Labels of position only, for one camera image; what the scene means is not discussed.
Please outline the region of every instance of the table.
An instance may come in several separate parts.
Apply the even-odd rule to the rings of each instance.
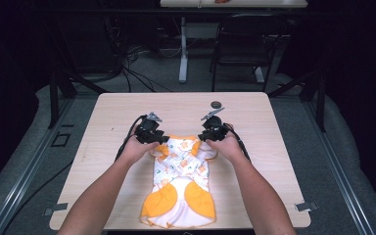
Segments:
[[[278,192],[293,225],[297,228],[309,226],[308,212],[295,209],[295,204],[302,203],[304,198],[267,95],[214,92],[102,94],[58,201],[58,204],[68,203],[68,207],[64,211],[54,211],[50,227],[55,230],[61,227],[80,194],[114,162],[130,125],[139,116],[155,112],[163,120],[159,129],[165,135],[197,135],[203,131],[200,119],[212,111],[212,101],[222,103],[225,110],[218,116],[224,122],[234,124],[253,165]],[[252,228],[231,163],[223,156],[217,156],[209,163],[216,222],[202,229]],[[142,204],[153,188],[153,166],[154,158],[146,154],[130,169],[105,229],[161,229],[139,220]]]
[[[214,0],[161,0],[161,7],[169,8],[305,8],[306,0],[231,0],[227,3],[214,3]],[[181,19],[181,66],[179,82],[187,81],[188,56],[186,51],[186,22]]]

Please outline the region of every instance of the chair backrest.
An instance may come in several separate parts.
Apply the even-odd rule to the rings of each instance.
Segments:
[[[236,14],[220,22],[216,38],[224,35],[279,35],[286,27],[286,20],[277,15]]]

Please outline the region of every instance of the person's left arm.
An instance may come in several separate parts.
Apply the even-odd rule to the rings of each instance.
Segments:
[[[100,234],[129,169],[159,143],[140,144],[130,137],[120,157],[94,181],[70,209],[58,234]]]

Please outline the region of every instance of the hand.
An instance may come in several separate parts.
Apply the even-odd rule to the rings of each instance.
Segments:
[[[150,144],[141,144],[137,139],[136,136],[133,135],[136,130],[136,127],[132,130],[132,136],[127,141],[126,145],[124,146],[123,152],[120,155],[120,159],[126,159],[130,164],[137,163],[146,152],[155,149],[160,145],[159,142],[154,142]]]
[[[243,157],[243,152],[240,148],[239,142],[237,141],[236,136],[231,131],[228,131],[225,138],[221,141],[207,140],[206,143],[213,149],[218,150],[219,153],[221,153],[221,155],[231,163],[233,163],[233,160],[238,158],[238,156]]]

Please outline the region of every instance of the garment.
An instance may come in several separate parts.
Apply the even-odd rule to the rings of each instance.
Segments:
[[[207,160],[216,157],[216,150],[196,136],[170,136],[151,155],[154,188],[143,204],[141,221],[164,228],[215,222]]]

